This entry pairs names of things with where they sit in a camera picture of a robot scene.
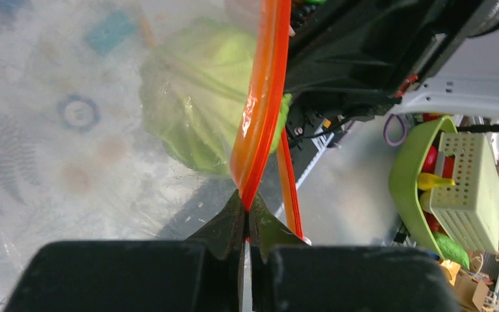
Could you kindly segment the clear zip bag orange zipper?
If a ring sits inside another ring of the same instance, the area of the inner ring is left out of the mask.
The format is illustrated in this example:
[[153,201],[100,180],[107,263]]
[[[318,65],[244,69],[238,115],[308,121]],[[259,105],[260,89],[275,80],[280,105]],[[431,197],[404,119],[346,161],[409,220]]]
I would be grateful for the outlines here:
[[[196,18],[253,34],[241,121],[268,101],[275,49],[294,32],[291,1],[0,1],[0,309],[34,254],[55,241],[153,239],[184,208],[233,188],[191,170],[142,125],[140,67]],[[136,30],[101,56],[84,35],[115,11]],[[65,129],[57,103],[91,98],[101,121]]]

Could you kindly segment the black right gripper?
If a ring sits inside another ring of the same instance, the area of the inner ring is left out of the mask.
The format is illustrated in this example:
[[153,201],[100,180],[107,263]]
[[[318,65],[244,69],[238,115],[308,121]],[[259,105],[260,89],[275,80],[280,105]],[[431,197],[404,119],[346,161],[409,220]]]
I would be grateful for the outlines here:
[[290,142],[387,113],[469,37],[491,28],[489,1],[293,1],[285,92]]

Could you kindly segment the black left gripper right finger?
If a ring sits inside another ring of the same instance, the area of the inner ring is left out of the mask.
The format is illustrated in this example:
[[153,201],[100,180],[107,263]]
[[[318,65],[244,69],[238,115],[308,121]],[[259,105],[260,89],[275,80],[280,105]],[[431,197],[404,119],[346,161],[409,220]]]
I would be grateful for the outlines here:
[[401,246],[309,246],[256,196],[248,215],[254,311],[459,311],[440,266]]

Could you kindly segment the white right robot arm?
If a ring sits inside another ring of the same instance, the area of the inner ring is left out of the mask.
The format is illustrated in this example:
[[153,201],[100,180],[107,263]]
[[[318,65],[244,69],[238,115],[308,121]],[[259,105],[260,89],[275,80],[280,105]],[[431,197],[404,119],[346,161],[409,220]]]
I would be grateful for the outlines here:
[[499,31],[499,1],[293,1],[285,92],[291,148],[341,122],[431,112],[499,119],[499,77],[442,72],[469,38]]

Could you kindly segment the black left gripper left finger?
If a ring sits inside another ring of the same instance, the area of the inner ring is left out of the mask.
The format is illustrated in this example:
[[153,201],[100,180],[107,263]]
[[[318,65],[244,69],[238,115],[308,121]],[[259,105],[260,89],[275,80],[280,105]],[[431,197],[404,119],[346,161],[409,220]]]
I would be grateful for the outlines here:
[[184,240],[66,240],[41,247],[6,311],[240,311],[246,214],[234,192]]

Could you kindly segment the green toy cabbage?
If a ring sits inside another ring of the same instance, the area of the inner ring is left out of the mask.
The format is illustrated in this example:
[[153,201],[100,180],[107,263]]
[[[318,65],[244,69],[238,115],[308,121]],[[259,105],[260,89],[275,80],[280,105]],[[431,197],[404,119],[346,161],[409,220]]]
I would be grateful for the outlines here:
[[156,46],[140,67],[142,125],[187,168],[230,173],[256,38],[224,21],[196,18]]

